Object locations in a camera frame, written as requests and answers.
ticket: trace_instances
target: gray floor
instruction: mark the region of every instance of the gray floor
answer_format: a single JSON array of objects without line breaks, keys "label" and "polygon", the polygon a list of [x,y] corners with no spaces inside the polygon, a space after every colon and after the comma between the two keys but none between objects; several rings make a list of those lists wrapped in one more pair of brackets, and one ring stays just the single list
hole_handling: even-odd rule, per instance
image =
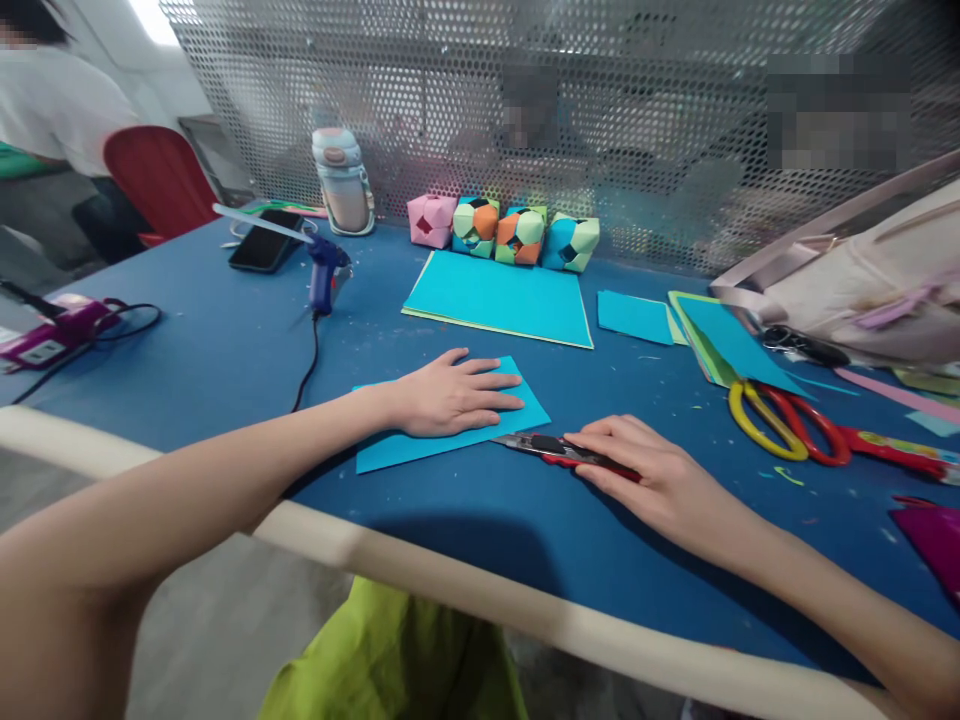
[{"label": "gray floor", "polygon": [[[86,481],[0,451],[0,532]],[[128,717],[257,714],[274,673],[346,598],[350,576],[236,536],[159,590],[143,624]],[[531,718],[673,720],[682,699],[545,647],[508,640]]]}]

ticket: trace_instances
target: table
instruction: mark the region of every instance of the table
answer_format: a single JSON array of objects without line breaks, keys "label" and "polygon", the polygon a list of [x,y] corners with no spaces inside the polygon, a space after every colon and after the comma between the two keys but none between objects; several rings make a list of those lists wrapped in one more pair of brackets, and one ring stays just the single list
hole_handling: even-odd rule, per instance
[{"label": "table", "polygon": [[[845,469],[786,465],[733,423],[726,391],[693,352],[600,330],[596,291],[649,298],[705,292],[702,280],[594,260],[581,278],[596,349],[570,348],[400,314],[429,250],[402,228],[340,239],[355,279],[320,324],[306,402],[395,378],[456,346],[512,355],[559,434],[633,413],[687,448],[718,480],[884,595],[960,636],[960,616],[887,515],[891,495],[960,506],[931,486],[857,457]],[[310,362],[309,260],[276,275],[227,266],[226,221],[71,286],[151,302],[155,329],[64,370],[0,412],[0,443],[92,476],[287,412]],[[790,367],[842,384],[827,371]],[[33,381],[0,383],[9,402]],[[957,450],[904,418],[905,408],[812,388],[838,424]],[[484,443],[357,476],[351,453],[291,493],[256,535],[321,562],[404,587],[529,632],[667,689],[761,716],[874,717],[866,671],[815,625],[749,584],[672,546],[575,477]],[[833,677],[867,685],[852,686]]]}]

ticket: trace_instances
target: hand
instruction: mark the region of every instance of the hand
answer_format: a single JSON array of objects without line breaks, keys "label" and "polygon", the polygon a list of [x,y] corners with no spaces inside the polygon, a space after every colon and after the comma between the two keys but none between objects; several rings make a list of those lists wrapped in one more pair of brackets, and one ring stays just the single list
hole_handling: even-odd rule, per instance
[{"label": "hand", "polygon": [[519,410],[523,400],[496,392],[516,387],[518,375],[487,373],[499,360],[469,360],[467,348],[449,350],[429,365],[391,383],[394,426],[408,435],[440,437],[500,422],[496,410]]},{"label": "hand", "polygon": [[715,565],[737,572],[775,532],[682,448],[632,415],[613,415],[564,437],[640,473],[637,484],[595,465],[576,469],[658,533]]}]

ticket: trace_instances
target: paper cube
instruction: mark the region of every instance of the paper cube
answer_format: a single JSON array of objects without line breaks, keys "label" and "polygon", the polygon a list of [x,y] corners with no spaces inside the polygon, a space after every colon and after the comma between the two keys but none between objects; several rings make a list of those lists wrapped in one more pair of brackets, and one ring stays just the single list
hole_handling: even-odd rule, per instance
[{"label": "paper cube", "polygon": [[572,218],[558,212],[547,229],[543,266],[551,270],[583,272],[599,242],[598,218]]},{"label": "paper cube", "polygon": [[510,208],[497,228],[494,259],[507,265],[536,265],[546,224],[545,206]]},{"label": "paper cube", "polygon": [[407,203],[410,217],[410,242],[443,250],[450,244],[450,225],[456,198],[421,195]]},{"label": "paper cube", "polygon": [[493,238],[497,234],[500,203],[487,198],[460,198],[453,213],[454,252],[470,253],[488,258],[493,252]]}]

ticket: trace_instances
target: origami ball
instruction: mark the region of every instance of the origami ball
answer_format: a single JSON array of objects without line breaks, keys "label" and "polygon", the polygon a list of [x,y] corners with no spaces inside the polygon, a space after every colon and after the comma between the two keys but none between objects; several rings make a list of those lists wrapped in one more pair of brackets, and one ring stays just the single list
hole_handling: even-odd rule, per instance
[{"label": "origami ball", "polygon": [[598,218],[572,218],[558,212],[543,249],[543,266],[551,270],[583,272],[600,242]]},{"label": "origami ball", "polygon": [[460,198],[453,213],[453,246],[455,252],[488,258],[493,251],[500,203],[487,198]]},{"label": "origami ball", "polygon": [[456,198],[421,195],[407,203],[410,217],[410,242],[443,250],[450,242],[450,224]]},{"label": "origami ball", "polygon": [[540,257],[547,208],[515,207],[497,228],[497,262],[508,265],[536,265]]}]

